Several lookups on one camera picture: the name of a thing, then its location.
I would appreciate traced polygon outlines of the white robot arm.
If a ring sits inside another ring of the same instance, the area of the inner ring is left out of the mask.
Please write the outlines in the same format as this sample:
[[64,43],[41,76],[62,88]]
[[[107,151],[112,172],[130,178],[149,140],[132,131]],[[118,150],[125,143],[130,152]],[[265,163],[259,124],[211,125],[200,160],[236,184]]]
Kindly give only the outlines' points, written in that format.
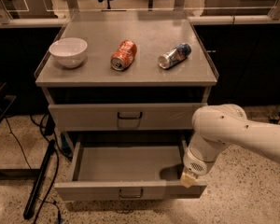
[[206,175],[217,156],[237,145],[280,163],[280,125],[251,121],[238,105],[207,105],[192,116],[193,136],[183,156],[181,185],[189,188]]

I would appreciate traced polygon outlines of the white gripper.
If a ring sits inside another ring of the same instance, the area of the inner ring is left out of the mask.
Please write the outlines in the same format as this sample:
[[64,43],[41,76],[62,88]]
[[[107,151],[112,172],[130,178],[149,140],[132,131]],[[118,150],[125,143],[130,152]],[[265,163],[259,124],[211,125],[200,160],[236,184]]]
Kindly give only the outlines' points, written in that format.
[[215,164],[217,155],[199,147],[187,147],[183,163],[184,168],[180,176],[180,183],[185,188],[190,188],[197,182],[197,175],[207,175]]

